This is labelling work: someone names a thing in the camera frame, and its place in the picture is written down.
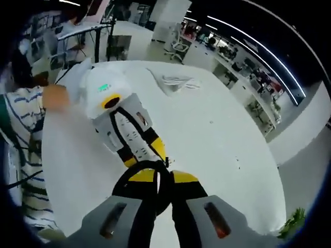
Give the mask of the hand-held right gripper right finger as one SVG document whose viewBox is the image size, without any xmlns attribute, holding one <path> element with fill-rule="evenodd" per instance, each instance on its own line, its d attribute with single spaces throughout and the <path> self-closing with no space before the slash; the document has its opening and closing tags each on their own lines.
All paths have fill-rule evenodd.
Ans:
<svg viewBox="0 0 331 248">
<path fill-rule="evenodd" d="M 173 170 L 172 219 L 180 247 L 280 247 L 281 240 L 261 235 L 246 217 L 216 195 L 208 195 L 198 178 Z"/>
</svg>

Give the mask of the person's left hand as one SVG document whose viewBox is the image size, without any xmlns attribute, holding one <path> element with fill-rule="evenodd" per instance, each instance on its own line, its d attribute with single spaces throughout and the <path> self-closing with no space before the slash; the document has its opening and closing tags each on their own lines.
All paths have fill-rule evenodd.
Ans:
<svg viewBox="0 0 331 248">
<path fill-rule="evenodd" d="M 46 110 L 60 111 L 71 104 L 67 88 L 62 85 L 48 85 L 43 88 L 42 105 Z"/>
</svg>

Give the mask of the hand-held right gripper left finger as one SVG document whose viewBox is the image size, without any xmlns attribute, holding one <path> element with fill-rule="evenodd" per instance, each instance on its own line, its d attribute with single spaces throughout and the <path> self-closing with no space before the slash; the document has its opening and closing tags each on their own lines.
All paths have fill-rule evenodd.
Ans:
<svg viewBox="0 0 331 248">
<path fill-rule="evenodd" d="M 89 212 L 64 247 L 129 247 L 134 221 L 149 196 L 157 195 L 157 172 L 126 171 L 112 195 Z"/>
</svg>

